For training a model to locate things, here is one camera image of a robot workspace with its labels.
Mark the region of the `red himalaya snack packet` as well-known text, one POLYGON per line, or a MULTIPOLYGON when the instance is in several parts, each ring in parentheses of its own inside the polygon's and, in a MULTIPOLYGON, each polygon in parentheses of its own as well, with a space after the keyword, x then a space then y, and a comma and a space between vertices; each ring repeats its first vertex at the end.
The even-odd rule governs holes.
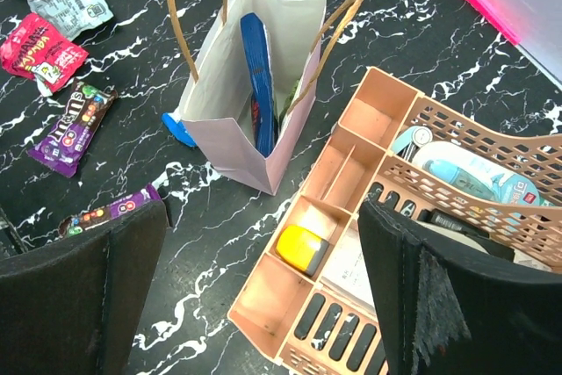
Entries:
POLYGON ((83 65, 88 53, 36 13, 28 14, 1 46, 1 66, 37 83, 51 97, 83 65))

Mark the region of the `grey snack packet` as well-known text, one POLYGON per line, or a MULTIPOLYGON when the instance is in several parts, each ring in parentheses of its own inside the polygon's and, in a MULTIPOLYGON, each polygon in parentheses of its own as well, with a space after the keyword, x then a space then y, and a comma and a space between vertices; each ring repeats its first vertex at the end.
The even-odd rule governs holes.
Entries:
POLYGON ((31 12, 44 18, 70 41, 113 18, 105 0, 27 0, 27 3, 31 12))

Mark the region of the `green snack packet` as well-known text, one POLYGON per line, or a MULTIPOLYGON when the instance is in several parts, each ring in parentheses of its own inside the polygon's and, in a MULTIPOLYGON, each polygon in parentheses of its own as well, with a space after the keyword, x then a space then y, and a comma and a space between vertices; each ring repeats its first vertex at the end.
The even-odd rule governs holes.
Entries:
POLYGON ((297 80, 297 81, 294 83, 294 85, 292 86, 292 89, 291 89, 289 95, 287 96, 287 98, 285 99, 285 101, 284 101, 284 103, 283 103, 281 112, 279 113, 279 117, 277 118, 279 124, 282 124, 282 123, 283 123, 283 121, 284 121, 284 119, 285 119, 285 116, 286 116, 286 114, 287 114, 287 112, 288 112, 288 110, 289 110, 289 108, 290 108, 290 106, 291 106, 291 104, 292 104, 292 102, 293 102, 293 99, 294 99, 294 97, 295 97, 295 94, 296 94, 296 92, 297 92, 298 87, 299 87, 299 80, 297 80))

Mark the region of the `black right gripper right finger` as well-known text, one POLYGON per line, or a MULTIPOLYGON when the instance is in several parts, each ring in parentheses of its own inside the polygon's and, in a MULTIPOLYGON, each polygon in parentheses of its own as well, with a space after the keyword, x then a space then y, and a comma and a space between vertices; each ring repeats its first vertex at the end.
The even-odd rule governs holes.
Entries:
POLYGON ((390 373, 560 373, 559 274, 368 202, 358 232, 390 373))

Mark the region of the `blue burts chips bag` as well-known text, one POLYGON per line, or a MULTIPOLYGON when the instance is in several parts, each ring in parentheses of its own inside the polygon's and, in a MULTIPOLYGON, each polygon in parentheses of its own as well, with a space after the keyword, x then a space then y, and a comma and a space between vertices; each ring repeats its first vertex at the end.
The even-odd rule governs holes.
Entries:
POLYGON ((268 33, 265 24, 254 12, 240 19, 240 29, 252 87, 250 111, 255 147, 267 158, 276 145, 277 137, 268 33))

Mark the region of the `lilac paper bag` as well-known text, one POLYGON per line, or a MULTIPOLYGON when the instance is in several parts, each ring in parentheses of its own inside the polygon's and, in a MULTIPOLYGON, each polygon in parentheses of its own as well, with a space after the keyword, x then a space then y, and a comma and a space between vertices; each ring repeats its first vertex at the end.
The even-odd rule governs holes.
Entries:
POLYGON ((327 0, 222 0, 192 54, 176 0, 167 0, 190 76, 163 124, 222 175, 275 195, 320 73, 362 2, 344 0, 327 13, 327 0))

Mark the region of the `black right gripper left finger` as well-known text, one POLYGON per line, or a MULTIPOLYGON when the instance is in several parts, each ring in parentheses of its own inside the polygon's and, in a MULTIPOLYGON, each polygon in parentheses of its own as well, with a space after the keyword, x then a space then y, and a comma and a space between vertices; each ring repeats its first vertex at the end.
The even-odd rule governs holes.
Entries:
POLYGON ((157 200, 4 259, 1 372, 123 373, 167 228, 157 200))

